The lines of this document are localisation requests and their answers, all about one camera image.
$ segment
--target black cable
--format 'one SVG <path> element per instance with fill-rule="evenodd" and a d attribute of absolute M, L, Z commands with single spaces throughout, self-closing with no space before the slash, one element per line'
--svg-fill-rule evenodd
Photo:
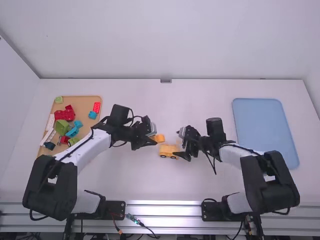
<path fill-rule="evenodd" d="M 34 216 L 32 215 L 32 212 L 33 212 L 33 210 L 30 209 L 30 211 L 29 211 L 29 216 L 30 216 L 30 219 L 31 219 L 32 221 L 40 221 L 40 220 L 42 220 L 42 219 L 46 219 L 46 218 L 49 217 L 49 216 L 42 216 L 42 217 L 39 217 L 39 218 L 34 218 Z"/>
<path fill-rule="evenodd" d="M 142 236 L 143 236 L 143 234 L 142 234 L 140 237 L 138 237 L 137 240 L 139 240 L 140 238 L 142 238 Z"/>
<path fill-rule="evenodd" d="M 281 212 L 281 211 L 273 211 L 273 214 L 280 214 L 280 215 L 288 215 L 290 213 L 290 207 L 286 209 L 286 212 Z"/>
<path fill-rule="evenodd" d="M 215 158 L 213 158 L 213 164 L 208 156 L 208 153 L 207 152 L 204 152 L 204 155 L 206 156 L 206 158 L 208 159 L 209 163 L 211 164 L 211 167 L 214 171 L 214 174 L 217 175 L 217 172 L 216 172 L 216 166 L 215 166 Z"/>
<path fill-rule="evenodd" d="M 126 143 L 127 143 L 127 141 L 125 141 L 124 143 L 121 143 L 120 145 L 117 145 L 117 146 L 112 145 L 112 147 L 114 147 L 114 148 L 118 148 L 118 147 L 121 147 L 121 146 L 125 145 Z"/>
<path fill-rule="evenodd" d="M 83 219 L 81 219 L 81 238 L 82 238 L 82 240 L 84 239 L 84 235 L 83 235 L 83 231 L 84 230 L 84 221 L 83 221 Z"/>
<path fill-rule="evenodd" d="M 243 224 L 243 223 L 244 223 L 244 222 L 242 221 L 241 224 L 240 224 L 240 227 L 239 227 L 238 232 L 236 233 L 236 235 L 235 235 L 233 238 L 228 237 L 228 235 L 226 235 L 226 237 L 227 237 L 229 240 L 235 240 L 236 237 L 238 237 L 238 235 L 239 235 L 239 233 L 240 233 L 240 231 L 241 231 L 241 228 L 242 228 L 242 224 Z"/>
<path fill-rule="evenodd" d="M 147 227 L 146 225 L 144 225 L 142 222 L 140 222 L 139 225 L 142 226 L 142 227 L 144 227 L 144 228 L 146 228 L 146 229 L 148 229 L 148 230 L 153 234 L 153 236 L 147 234 L 150 238 L 153 238 L 153 239 L 159 239 L 159 238 L 161 238 L 161 236 L 157 236 L 157 235 L 154 233 L 154 231 L 152 231 L 150 228 L 148 228 L 148 227 Z"/>
<path fill-rule="evenodd" d="M 213 199 L 213 198 L 205 198 L 202 202 L 204 203 L 205 201 L 212 201 L 212 202 L 215 202 L 217 203 L 218 201 Z"/>
<path fill-rule="evenodd" d="M 152 239 L 159 239 L 161 236 L 152 236 L 150 234 L 147 234 L 148 237 L 152 238 Z"/>
<path fill-rule="evenodd" d="M 102 118 L 101 120 L 100 120 L 100 123 L 103 123 L 105 120 L 107 120 L 108 118 L 109 118 L 110 116 L 105 116 L 104 118 Z"/>

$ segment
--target green toy block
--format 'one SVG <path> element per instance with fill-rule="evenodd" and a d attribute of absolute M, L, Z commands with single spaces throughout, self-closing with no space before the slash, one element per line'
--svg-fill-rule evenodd
<path fill-rule="evenodd" d="M 56 104 L 62 104 L 64 102 L 64 99 L 62 96 L 57 96 L 54 101 Z"/>
<path fill-rule="evenodd" d="M 54 129 L 58 134 L 64 136 L 67 132 L 69 132 L 69 123 L 66 120 L 59 119 L 55 122 Z"/>
<path fill-rule="evenodd" d="M 80 141 L 80 139 L 77 138 L 77 137 L 70 138 L 68 140 L 68 146 L 71 147 L 71 146 L 75 145 L 79 141 Z"/>

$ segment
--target red toy block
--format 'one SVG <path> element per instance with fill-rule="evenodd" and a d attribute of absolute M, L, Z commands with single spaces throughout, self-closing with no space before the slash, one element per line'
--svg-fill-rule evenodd
<path fill-rule="evenodd" d="M 66 109 L 66 110 L 73 110 L 73 108 L 72 108 L 71 105 L 65 106 L 65 109 Z"/>
<path fill-rule="evenodd" d="M 71 109 L 66 109 L 66 110 L 57 110 L 54 112 L 54 120 L 66 120 L 66 121 L 73 121 L 75 120 L 75 112 L 74 110 Z"/>
<path fill-rule="evenodd" d="M 100 105 L 101 105 L 101 102 L 98 102 L 98 101 L 96 101 L 93 105 L 93 111 L 97 114 L 100 112 Z"/>
<path fill-rule="evenodd" d="M 70 139 L 70 137 L 68 136 L 63 136 L 61 137 L 60 143 L 61 144 L 68 144 L 68 140 Z"/>

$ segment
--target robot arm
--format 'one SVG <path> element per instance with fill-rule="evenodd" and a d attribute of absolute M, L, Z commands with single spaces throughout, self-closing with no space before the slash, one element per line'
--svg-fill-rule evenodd
<path fill-rule="evenodd" d="M 156 125 L 148 116 L 128 118 L 128 107 L 114 105 L 110 116 L 103 118 L 75 145 L 54 156 L 41 155 L 33 164 L 24 192 L 22 205 L 30 209 L 32 220 L 52 217 L 62 221 L 69 214 L 86 213 L 103 217 L 106 213 L 106 198 L 98 193 L 80 190 L 78 174 L 101 152 L 117 141 L 131 143 L 131 150 L 156 145 L 150 137 L 157 133 Z M 32 211 L 45 215 L 33 218 Z"/>
<path fill-rule="evenodd" d="M 241 213 L 263 214 L 289 209 L 300 203 L 298 189 L 280 152 L 254 151 L 227 141 L 222 120 L 217 117 L 207 119 L 206 128 L 208 136 L 201 136 L 190 125 L 182 127 L 177 133 L 183 139 L 185 151 L 173 154 L 190 162 L 191 157 L 198 157 L 200 150 L 208 159 L 213 157 L 214 172 L 215 159 L 241 169 L 245 192 L 223 196 L 221 202 L 213 204 L 214 214 L 221 215 L 220 221 Z M 273 179 L 267 181 L 265 175 Z"/>

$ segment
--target white wall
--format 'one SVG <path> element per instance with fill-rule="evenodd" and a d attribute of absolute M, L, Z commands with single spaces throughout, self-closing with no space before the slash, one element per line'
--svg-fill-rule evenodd
<path fill-rule="evenodd" d="M 302 78 L 319 115 L 319 9 L 318 0 L 12 0 L 0 1 L 0 29 L 43 78 Z"/>
<path fill-rule="evenodd" d="M 1 36 L 0 38 L 1 177 L 29 110 L 39 78 Z"/>

